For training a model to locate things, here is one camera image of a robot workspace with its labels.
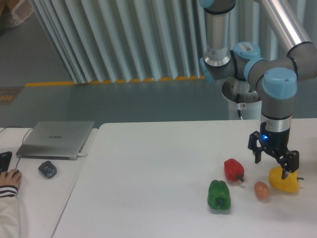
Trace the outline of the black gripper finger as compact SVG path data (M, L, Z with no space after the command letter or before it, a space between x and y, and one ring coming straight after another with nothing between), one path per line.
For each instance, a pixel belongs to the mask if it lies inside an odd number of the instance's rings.
M299 151L297 150L286 150L282 155L275 153L273 158L282 168L282 179L286 179L289 173L294 173L299 168Z
M262 146L258 146L257 142L260 142L260 133L255 131L249 136L248 149L252 150L256 164L261 161L263 151Z

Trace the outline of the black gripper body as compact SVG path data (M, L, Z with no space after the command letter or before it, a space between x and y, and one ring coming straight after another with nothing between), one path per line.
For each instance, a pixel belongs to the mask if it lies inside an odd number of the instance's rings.
M262 122L260 125L260 144L269 155L285 155L288 150L290 128L281 132L266 130L267 123Z

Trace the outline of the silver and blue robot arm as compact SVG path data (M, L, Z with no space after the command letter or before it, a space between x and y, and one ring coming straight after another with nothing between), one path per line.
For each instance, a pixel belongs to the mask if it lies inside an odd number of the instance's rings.
M233 0L199 2L206 20L207 50L201 59L205 77L245 80L262 101L260 130L250 135L248 147L256 163L262 153L275 158L282 179L299 168L299 152L287 147L297 83L317 75L317 50L289 3L261 0L259 5L287 56L265 60L256 48L247 52L228 49L229 14Z

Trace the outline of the white sleeved forearm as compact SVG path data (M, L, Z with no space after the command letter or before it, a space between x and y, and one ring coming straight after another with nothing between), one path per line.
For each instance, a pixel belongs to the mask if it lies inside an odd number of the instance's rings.
M11 185L0 187L0 237L19 238L19 204L18 189Z

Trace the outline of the person's hand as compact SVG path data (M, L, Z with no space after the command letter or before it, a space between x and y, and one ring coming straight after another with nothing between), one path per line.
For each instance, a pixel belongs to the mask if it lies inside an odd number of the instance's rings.
M0 186L15 187L16 189L19 189L21 178L22 173L17 169L12 169L8 172L2 172L0 174Z

